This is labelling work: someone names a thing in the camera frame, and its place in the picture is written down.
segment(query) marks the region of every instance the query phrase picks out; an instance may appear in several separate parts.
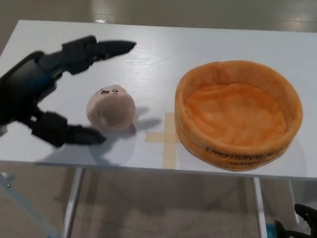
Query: masking tape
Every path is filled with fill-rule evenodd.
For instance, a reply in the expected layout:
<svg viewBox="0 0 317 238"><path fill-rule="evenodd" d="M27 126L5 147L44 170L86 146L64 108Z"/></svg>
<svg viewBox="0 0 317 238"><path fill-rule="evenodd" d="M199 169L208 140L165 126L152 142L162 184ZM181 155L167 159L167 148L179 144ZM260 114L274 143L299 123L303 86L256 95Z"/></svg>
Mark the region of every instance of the masking tape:
<svg viewBox="0 0 317 238"><path fill-rule="evenodd" d="M165 114L164 132L147 132L145 142L161 142L163 148L163 168L176 168L177 143L180 140L176 133L174 113Z"/></svg>

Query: teal object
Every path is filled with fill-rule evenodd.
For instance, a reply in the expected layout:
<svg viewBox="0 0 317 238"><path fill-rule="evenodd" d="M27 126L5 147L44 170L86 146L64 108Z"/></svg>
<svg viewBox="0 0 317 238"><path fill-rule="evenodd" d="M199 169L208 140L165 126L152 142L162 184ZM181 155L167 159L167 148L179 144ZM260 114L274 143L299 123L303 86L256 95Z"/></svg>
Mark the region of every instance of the teal object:
<svg viewBox="0 0 317 238"><path fill-rule="evenodd" d="M266 224L265 226L266 226L267 238L277 238L277 234L275 231L275 225Z"/></svg>

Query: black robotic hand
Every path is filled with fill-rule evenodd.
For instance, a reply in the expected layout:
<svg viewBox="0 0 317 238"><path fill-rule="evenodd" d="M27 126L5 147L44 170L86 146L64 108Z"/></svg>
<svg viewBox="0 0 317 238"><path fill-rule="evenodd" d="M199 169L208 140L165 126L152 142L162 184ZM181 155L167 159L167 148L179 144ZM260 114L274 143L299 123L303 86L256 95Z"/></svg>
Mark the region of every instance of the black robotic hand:
<svg viewBox="0 0 317 238"><path fill-rule="evenodd" d="M275 221L277 238L317 238L317 210L302 204L295 204L294 210L297 215L307 222L311 228L311 234L285 230L282 223Z"/></svg>
<svg viewBox="0 0 317 238"><path fill-rule="evenodd" d="M62 50L45 54L33 52L0 78L0 127L14 121L27 125L32 134L60 147L63 144L101 144L106 138L81 125L69 125L54 112L43 112L38 103L56 89L65 71L78 74L94 62L130 52L135 42L97 42L94 36L62 45Z"/></svg>

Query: plush face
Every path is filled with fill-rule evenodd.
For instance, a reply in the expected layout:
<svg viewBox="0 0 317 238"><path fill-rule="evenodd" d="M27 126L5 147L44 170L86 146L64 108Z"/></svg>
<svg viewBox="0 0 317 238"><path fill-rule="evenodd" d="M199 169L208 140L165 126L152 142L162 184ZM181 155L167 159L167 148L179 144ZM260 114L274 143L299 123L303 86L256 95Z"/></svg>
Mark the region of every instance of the plush face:
<svg viewBox="0 0 317 238"><path fill-rule="evenodd" d="M87 118L101 131L127 128L133 120L135 104L127 91L119 85L102 88L87 104Z"/></svg>

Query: basket rim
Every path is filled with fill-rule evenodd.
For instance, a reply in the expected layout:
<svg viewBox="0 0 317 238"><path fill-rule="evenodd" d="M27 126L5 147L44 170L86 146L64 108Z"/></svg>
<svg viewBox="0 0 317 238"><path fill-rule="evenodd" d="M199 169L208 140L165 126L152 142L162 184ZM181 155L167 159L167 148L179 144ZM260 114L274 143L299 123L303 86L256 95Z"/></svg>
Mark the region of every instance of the basket rim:
<svg viewBox="0 0 317 238"><path fill-rule="evenodd" d="M204 133L202 133L193 123L191 123L187 117L185 105L183 103L183 89L187 86L186 80L188 78L188 75L195 69L201 66L209 65L209 64L215 64L219 63L218 61L210 62L203 64L201 66L195 67L191 70L189 70L179 81L176 93L175 93L175 120L179 123L179 126L181 127L183 133L191 139L191 141L195 144L197 144L199 147L202 148L212 148L219 150L224 153L234 154L234 155L261 155L266 154L274 150L279 150L282 147L288 146L293 138L295 137L296 133L300 129L302 120L303 120L303 108L302 104L299 98L299 95L297 94L294 87L290 84L290 82L280 73L278 73L276 70L260 63L256 63L253 61L247 61L247 60L230 60L230 61L223 61L223 62L243 62L250 65L256 65L258 67L265 68L266 70L269 70L271 73L273 73L276 78L283 82L285 85L287 85L290 89L289 95L292 98L292 103L296 108L296 111L298 113L296 114L295 118L292 120L292 126L286 131L286 133L280 137L279 139L272 141L270 143L266 143L259 146L239 146L239 145L231 145L226 144L223 142L220 142L216 139L207 137Z"/></svg>

